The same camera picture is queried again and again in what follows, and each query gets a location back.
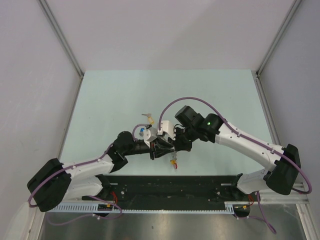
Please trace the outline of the yellow capped key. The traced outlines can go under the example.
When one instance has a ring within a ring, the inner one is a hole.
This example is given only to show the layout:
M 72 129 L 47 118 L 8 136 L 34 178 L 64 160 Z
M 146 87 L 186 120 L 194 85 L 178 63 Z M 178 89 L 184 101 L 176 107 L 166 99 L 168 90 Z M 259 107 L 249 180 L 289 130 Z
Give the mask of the yellow capped key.
M 170 160 L 170 163 L 171 163 L 174 167 L 177 166 L 177 158 L 176 158 L 174 155 L 172 156 L 172 158 L 171 158 L 171 160 Z

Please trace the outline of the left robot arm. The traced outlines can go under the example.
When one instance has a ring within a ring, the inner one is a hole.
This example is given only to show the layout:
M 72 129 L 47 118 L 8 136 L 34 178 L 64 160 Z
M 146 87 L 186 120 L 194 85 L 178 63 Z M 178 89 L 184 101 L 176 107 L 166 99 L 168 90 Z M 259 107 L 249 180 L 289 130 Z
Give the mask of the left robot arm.
M 127 156 L 149 154 L 154 160 L 173 152 L 170 141 L 175 139 L 175 132 L 153 127 L 143 130 L 143 139 L 122 131 L 104 153 L 93 160 L 63 163 L 52 158 L 27 183 L 29 206 L 48 212 L 62 201 L 78 197 L 96 196 L 105 200 L 111 188 L 102 176 L 122 169 L 128 163 Z

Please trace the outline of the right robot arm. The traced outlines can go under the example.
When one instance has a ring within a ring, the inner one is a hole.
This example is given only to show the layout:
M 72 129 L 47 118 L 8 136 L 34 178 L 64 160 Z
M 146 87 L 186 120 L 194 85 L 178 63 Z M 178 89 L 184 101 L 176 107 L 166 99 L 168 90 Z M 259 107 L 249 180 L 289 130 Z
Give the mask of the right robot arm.
M 242 201 L 252 192 L 271 189 L 281 195 L 289 195 L 301 168 L 299 150 L 288 144 L 286 147 L 259 141 L 217 114 L 207 117 L 185 105 L 174 116 L 181 127 L 175 128 L 173 145 L 177 151 L 189 152 L 196 140 L 216 143 L 229 147 L 263 166 L 263 169 L 250 174 L 240 173 L 230 188 L 231 196 Z

